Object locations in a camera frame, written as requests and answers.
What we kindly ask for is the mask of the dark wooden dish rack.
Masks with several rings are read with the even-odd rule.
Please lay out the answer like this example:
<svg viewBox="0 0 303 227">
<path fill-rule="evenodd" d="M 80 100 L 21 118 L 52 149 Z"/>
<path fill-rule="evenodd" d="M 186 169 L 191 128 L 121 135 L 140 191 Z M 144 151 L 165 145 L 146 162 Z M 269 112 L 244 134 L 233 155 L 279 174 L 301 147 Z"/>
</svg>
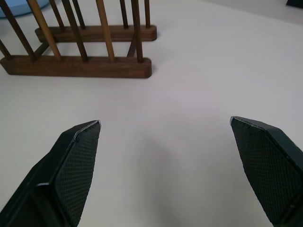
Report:
<svg viewBox="0 0 303 227">
<path fill-rule="evenodd" d="M 61 1 L 68 26 L 63 23 L 55 0 L 49 2 L 58 26 L 48 26 L 37 0 L 26 0 L 38 23 L 35 33 L 40 46 L 34 50 L 6 0 L 0 0 L 0 9 L 26 50 L 25 55 L 13 55 L 0 40 L 0 65 L 8 74 L 125 79 L 146 79 L 152 75 L 152 62 L 143 56 L 143 42 L 157 39 L 157 27 L 151 24 L 150 0 L 144 0 L 144 25 L 140 22 L 139 0 L 130 0 L 132 25 L 128 23 L 125 0 L 119 0 L 121 25 L 110 25 L 104 0 L 95 0 L 98 26 L 85 25 L 78 0 Z"/>
</svg>

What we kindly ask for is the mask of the light blue plate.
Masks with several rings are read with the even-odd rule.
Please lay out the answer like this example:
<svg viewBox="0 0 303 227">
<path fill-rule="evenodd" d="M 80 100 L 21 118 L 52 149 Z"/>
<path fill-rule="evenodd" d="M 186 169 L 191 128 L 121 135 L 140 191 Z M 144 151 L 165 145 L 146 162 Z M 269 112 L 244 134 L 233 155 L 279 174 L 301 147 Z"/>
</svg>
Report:
<svg viewBox="0 0 303 227">
<path fill-rule="evenodd" d="M 30 14 L 31 9 L 27 0 L 5 0 L 11 13 L 15 17 Z M 50 3 L 49 0 L 36 0 L 41 9 L 47 7 Z"/>
</svg>

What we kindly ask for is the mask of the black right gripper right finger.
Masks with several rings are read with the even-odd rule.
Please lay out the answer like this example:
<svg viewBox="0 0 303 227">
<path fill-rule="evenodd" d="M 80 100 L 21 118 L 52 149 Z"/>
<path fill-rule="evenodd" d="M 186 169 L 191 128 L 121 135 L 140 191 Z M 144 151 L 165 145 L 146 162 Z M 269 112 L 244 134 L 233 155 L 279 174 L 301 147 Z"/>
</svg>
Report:
<svg viewBox="0 0 303 227">
<path fill-rule="evenodd" d="M 303 227 L 303 151 L 279 128 L 233 116 L 245 175 L 273 227 Z"/>
</svg>

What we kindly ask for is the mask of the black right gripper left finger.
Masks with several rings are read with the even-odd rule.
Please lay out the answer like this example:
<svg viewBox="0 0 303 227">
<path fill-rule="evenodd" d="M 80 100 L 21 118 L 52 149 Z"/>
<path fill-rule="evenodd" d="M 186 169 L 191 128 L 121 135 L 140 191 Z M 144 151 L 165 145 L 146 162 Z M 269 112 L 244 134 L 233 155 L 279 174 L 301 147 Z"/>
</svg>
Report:
<svg viewBox="0 0 303 227">
<path fill-rule="evenodd" d="M 100 121 L 64 131 L 0 212 L 0 227 L 77 227 L 91 187 Z"/>
</svg>

